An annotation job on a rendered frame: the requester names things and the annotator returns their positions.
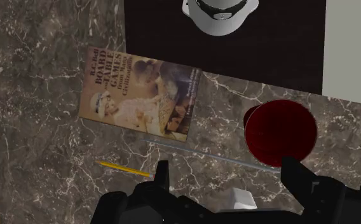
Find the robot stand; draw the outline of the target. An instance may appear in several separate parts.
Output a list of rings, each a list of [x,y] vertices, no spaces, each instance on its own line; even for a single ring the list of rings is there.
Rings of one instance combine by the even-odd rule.
[[[239,29],[205,34],[182,0],[124,0],[126,51],[206,72],[322,93],[326,0],[259,0]]]

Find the yellow pencil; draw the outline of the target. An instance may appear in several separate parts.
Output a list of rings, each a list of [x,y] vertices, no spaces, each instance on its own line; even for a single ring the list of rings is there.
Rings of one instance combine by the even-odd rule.
[[[132,169],[132,168],[125,167],[125,166],[122,166],[122,165],[117,165],[117,164],[113,164],[113,163],[110,163],[110,162],[104,162],[104,161],[99,161],[99,160],[97,160],[96,163],[98,163],[99,165],[103,165],[103,166],[110,167],[110,168],[113,168],[113,169],[118,169],[118,170],[121,170],[121,171],[130,172],[130,173],[137,174],[137,175],[140,175],[140,176],[154,178],[154,174],[150,174],[148,172]]]

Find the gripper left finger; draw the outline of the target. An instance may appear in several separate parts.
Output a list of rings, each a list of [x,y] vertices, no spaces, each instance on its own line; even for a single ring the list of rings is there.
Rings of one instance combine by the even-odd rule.
[[[170,193],[169,174],[168,161],[160,160],[153,180],[136,185],[131,195],[103,194],[90,224],[215,224],[213,212]]]

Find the thin grey rod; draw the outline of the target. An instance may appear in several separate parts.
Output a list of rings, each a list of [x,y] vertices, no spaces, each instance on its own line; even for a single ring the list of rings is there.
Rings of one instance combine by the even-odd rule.
[[[142,139],[141,141],[144,141],[144,142],[147,142],[147,143],[154,143],[154,144],[158,144],[158,145],[161,145],[161,146],[166,146],[166,147],[173,148],[173,149],[176,149],[176,150],[188,151],[188,152],[191,152],[191,153],[198,153],[200,155],[205,155],[205,156],[215,158],[215,159],[218,159],[218,160],[232,162],[234,164],[242,165],[242,166],[253,168],[253,169],[268,171],[268,172],[272,172],[272,173],[275,173],[275,174],[280,173],[280,169],[275,169],[275,168],[272,168],[272,167],[266,167],[266,166],[258,165],[258,164],[251,164],[251,163],[248,163],[248,162],[235,160],[235,159],[232,159],[232,158],[226,158],[226,157],[222,157],[222,156],[219,156],[219,155],[213,155],[213,154],[203,152],[203,151],[192,150],[192,149],[188,149],[188,148],[182,148],[182,147],[175,146],[175,145],[172,145],[172,144],[161,143],[159,141],[154,141],[154,140],[150,140],[150,139]]]

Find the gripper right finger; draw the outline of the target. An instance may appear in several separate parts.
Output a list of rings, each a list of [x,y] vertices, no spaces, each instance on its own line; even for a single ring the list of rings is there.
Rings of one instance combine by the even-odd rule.
[[[316,175],[293,157],[282,158],[281,182],[304,208],[301,224],[361,224],[361,185]]]

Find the dark red cup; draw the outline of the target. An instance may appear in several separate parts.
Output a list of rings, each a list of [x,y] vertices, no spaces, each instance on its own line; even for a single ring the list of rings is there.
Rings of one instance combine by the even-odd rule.
[[[317,141],[317,122],[309,109],[285,99],[248,109],[243,117],[247,148],[265,165],[281,167],[283,157],[304,160]]]

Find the beige illustrated book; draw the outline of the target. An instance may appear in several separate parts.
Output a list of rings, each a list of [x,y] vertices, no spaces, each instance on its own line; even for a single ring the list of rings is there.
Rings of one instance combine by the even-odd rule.
[[[184,142],[201,69],[91,46],[79,116]]]

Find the small white block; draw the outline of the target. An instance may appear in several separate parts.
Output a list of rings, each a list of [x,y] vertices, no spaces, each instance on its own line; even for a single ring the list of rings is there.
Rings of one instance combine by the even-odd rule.
[[[239,188],[230,189],[228,206],[230,209],[257,209],[252,194]]]

